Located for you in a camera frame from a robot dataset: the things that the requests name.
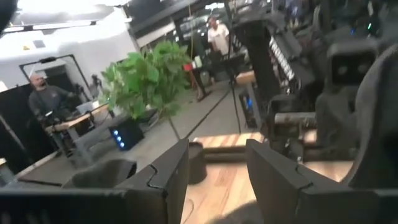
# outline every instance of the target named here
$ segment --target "black metal frame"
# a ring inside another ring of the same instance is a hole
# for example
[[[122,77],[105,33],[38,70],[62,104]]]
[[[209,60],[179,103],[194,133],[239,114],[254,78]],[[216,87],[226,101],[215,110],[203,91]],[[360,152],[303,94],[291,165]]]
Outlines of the black metal frame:
[[[73,54],[68,54],[68,55],[59,56],[59,57],[48,57],[48,58],[40,59],[40,60],[38,60],[38,61],[36,61],[36,62],[23,63],[23,64],[19,65],[19,69],[22,71],[22,73],[24,74],[25,78],[28,80],[28,82],[30,83],[30,85],[33,87],[33,90],[36,91],[36,89],[34,88],[32,82],[30,81],[30,78],[29,78],[29,76],[28,76],[28,74],[26,73],[26,71],[25,71],[24,68],[25,68],[26,66],[28,66],[28,65],[34,65],[34,64],[36,64],[36,63],[41,63],[41,64],[43,64],[43,63],[49,63],[49,62],[56,61],[57,59],[62,59],[62,58],[67,58],[67,57],[72,58],[73,63],[75,63],[75,65],[76,65],[76,67],[77,67],[77,69],[78,69],[78,71],[79,71],[81,77],[83,78],[84,83],[85,83],[86,86],[87,86],[87,89],[90,89],[89,84],[88,84],[88,82],[87,82],[87,79],[85,78],[85,76],[84,76],[84,74],[83,74],[83,72],[82,72],[82,70],[81,70],[81,68],[80,68],[80,66],[79,66],[79,63],[76,61],[76,58],[75,58],[75,56],[74,56]]]

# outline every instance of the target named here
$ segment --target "table leg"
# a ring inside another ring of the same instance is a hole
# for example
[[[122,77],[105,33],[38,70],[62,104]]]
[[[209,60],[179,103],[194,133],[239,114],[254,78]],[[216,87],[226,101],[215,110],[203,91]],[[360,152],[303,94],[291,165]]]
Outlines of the table leg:
[[[92,165],[94,162],[93,162],[93,158],[92,158],[90,152],[84,147],[84,145],[82,145],[81,142],[76,141],[77,139],[79,139],[79,135],[76,132],[76,129],[75,128],[69,128],[68,129],[68,134],[72,138],[72,141],[73,141],[73,143],[76,146],[77,152],[79,153],[79,155],[83,159],[83,163],[86,164],[86,165]]]
[[[59,134],[57,133],[51,133],[50,137],[55,141],[58,150],[61,150],[61,152],[65,153],[65,155],[67,156],[67,151],[65,150],[65,145],[63,144],[62,140],[60,139]]]
[[[259,106],[257,104],[256,94],[254,93],[253,83],[248,83],[246,85],[246,89],[248,91],[249,97],[250,97],[251,102],[252,102],[254,119],[256,120],[257,128],[261,128],[262,120],[261,120],[261,115],[260,115],[260,109],[259,109]]]
[[[114,118],[114,113],[113,110],[108,110],[109,115],[111,115],[111,118]]]

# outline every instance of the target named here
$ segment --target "headrest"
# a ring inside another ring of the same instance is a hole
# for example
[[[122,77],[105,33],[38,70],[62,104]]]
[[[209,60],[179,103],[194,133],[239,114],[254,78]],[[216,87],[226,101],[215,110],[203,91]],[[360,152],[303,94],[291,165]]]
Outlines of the headrest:
[[[378,43],[373,39],[350,40],[329,47],[327,60],[328,86],[359,86],[363,77],[377,58]]]

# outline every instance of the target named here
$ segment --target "man in gray shirt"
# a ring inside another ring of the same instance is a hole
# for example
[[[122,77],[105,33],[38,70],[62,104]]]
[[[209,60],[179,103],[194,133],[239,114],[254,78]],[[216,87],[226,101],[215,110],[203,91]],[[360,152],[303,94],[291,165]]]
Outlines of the man in gray shirt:
[[[44,78],[38,74],[33,74],[30,82],[36,91],[29,96],[29,106],[39,120],[43,119],[48,112],[58,110],[64,100],[74,96],[73,93],[57,86],[46,85]]]

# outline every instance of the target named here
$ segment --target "black wall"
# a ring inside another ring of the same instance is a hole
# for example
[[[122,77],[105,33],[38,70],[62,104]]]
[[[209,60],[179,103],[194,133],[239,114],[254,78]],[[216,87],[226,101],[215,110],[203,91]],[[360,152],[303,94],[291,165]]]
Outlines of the black wall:
[[[34,119],[27,99],[32,91],[30,85],[20,86],[0,93],[0,114],[21,141],[21,148],[0,123],[0,156],[14,173],[52,153],[53,147],[40,124]]]

